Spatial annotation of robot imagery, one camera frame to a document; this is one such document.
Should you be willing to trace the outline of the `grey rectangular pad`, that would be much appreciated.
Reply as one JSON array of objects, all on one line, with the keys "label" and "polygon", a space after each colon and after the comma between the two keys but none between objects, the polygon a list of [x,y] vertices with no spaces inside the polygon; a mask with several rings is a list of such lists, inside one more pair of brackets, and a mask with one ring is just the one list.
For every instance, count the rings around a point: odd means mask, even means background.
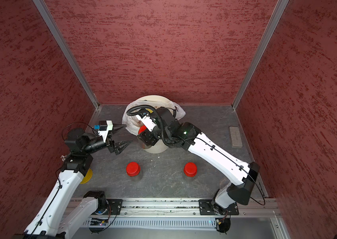
[{"label": "grey rectangular pad", "polygon": [[242,137],[240,133],[240,129],[238,126],[230,126],[229,127],[230,132],[230,138],[231,138],[231,144],[234,148],[242,148],[243,142]]}]

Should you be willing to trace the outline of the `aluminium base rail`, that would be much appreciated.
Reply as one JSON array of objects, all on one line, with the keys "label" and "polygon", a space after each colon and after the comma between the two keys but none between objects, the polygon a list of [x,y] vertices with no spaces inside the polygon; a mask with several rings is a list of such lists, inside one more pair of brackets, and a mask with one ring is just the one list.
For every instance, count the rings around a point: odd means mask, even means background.
[{"label": "aluminium base rail", "polygon": [[[111,206],[111,215],[121,218],[190,218],[190,217],[216,217],[223,215],[201,215],[199,200],[197,198],[123,198],[108,199]],[[238,215],[227,215],[236,218],[275,218],[282,217],[276,199],[266,199],[265,205],[261,200],[250,200],[248,205],[237,204]]]}]

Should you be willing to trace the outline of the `yellow pencil cup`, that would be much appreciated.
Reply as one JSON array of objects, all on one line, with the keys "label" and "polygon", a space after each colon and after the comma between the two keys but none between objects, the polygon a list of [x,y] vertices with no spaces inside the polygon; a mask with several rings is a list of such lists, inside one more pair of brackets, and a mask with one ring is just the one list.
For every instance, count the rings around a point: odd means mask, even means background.
[{"label": "yellow pencil cup", "polygon": [[92,169],[89,169],[80,184],[88,183],[92,179],[92,177],[93,177],[93,171]]}]

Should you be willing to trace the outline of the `red lid jar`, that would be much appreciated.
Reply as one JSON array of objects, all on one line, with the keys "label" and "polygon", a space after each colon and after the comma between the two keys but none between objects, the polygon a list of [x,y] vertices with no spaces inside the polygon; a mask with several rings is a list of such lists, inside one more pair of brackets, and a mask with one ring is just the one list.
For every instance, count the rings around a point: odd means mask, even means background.
[{"label": "red lid jar", "polygon": [[136,162],[131,162],[126,166],[126,173],[133,181],[140,181],[143,177],[142,168]]},{"label": "red lid jar", "polygon": [[188,162],[183,168],[183,178],[186,181],[192,181],[196,178],[197,166],[193,162]]},{"label": "red lid jar", "polygon": [[147,127],[145,125],[141,126],[139,128],[138,134],[141,134],[142,132],[144,132],[147,129]]}]

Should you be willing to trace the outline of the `cream plastic trash bin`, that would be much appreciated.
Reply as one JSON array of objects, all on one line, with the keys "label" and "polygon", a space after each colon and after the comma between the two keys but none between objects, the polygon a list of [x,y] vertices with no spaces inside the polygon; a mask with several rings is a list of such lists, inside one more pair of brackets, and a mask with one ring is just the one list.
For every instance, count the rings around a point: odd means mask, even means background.
[{"label": "cream plastic trash bin", "polygon": [[[149,101],[149,102],[154,102],[153,106],[157,109],[159,107],[168,107],[168,108],[172,108],[174,110],[177,110],[173,104],[173,102],[163,96],[158,96],[158,95],[149,95],[149,96],[144,96],[144,97],[140,97],[139,99],[136,100],[136,102],[140,102],[140,101]],[[141,126],[143,126],[142,122],[139,121],[136,117],[134,117],[134,132],[138,135],[138,131],[139,128]],[[152,154],[158,154],[158,153],[162,153],[165,150],[168,149],[167,146],[164,145],[163,142],[158,143],[157,145],[153,146],[153,147],[141,147],[143,150],[145,150],[148,153],[152,153]]]}]

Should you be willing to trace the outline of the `white printed bin liner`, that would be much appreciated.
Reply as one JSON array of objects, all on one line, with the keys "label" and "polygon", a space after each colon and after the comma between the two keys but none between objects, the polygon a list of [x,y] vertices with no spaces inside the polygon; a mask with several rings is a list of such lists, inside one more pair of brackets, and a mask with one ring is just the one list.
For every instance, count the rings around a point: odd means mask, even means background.
[{"label": "white printed bin liner", "polygon": [[182,119],[185,115],[186,112],[184,111],[184,109],[177,103],[162,97],[162,96],[155,96],[155,95],[151,95],[151,96],[145,96],[145,97],[141,97],[133,102],[131,102],[127,107],[126,110],[123,114],[122,117],[122,123],[126,125],[126,130],[128,132],[130,132],[133,135],[137,135],[138,131],[140,129],[140,127],[143,125],[142,122],[137,119],[136,116],[128,116],[127,115],[127,111],[135,106],[138,105],[151,105],[153,106],[155,109],[158,109],[160,107],[166,107],[166,108],[170,108],[170,112],[173,112],[173,109],[176,110],[176,119],[180,120]]}]

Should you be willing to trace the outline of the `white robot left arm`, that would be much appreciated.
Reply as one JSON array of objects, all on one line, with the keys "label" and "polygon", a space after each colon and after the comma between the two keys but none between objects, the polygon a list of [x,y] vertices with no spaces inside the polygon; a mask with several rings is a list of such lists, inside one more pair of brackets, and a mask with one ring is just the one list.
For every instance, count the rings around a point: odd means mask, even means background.
[{"label": "white robot left arm", "polygon": [[93,154],[107,148],[119,155],[131,143],[129,140],[112,140],[112,136],[123,127],[110,120],[101,120],[91,128],[91,133],[77,127],[63,136],[70,152],[56,171],[56,184],[33,221],[22,234],[15,235],[15,239],[70,239],[90,215],[108,209],[103,191],[89,191],[80,204],[66,218],[63,217],[74,192],[89,172]]}]

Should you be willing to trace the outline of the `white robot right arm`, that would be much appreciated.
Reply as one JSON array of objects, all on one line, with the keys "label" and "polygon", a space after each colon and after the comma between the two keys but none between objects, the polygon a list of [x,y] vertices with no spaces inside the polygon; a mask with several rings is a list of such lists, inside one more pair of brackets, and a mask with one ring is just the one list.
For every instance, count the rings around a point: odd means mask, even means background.
[{"label": "white robot right arm", "polygon": [[148,137],[166,142],[168,147],[181,147],[193,153],[218,169],[230,181],[219,189],[213,203],[217,209],[226,209],[234,203],[248,205],[254,187],[257,185],[260,166],[241,161],[211,141],[194,124],[179,123],[175,120],[169,127],[161,130],[159,123],[141,120]]}]

